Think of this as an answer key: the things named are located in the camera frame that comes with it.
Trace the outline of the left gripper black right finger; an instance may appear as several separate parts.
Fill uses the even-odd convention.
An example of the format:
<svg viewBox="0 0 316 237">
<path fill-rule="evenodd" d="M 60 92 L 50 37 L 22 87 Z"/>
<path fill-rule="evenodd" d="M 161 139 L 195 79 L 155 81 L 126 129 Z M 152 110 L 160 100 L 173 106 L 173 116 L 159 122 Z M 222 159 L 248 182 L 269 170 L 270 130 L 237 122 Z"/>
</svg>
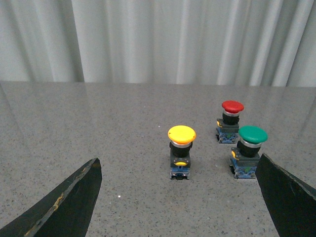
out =
<svg viewBox="0 0 316 237">
<path fill-rule="evenodd" d="M 275 164 L 266 154 L 256 177 L 262 196 L 281 237 L 316 235 L 316 190 Z"/>
</svg>

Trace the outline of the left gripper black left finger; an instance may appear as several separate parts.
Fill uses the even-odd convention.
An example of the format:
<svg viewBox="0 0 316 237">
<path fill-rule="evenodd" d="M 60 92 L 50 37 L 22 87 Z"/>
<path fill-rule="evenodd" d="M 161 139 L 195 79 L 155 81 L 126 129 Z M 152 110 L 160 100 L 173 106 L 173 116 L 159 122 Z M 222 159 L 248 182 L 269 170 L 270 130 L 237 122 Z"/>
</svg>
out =
<svg viewBox="0 0 316 237">
<path fill-rule="evenodd" d="M 2 237 L 83 237 L 102 182 L 98 158 L 89 160 L 29 210 L 0 230 Z"/>
</svg>

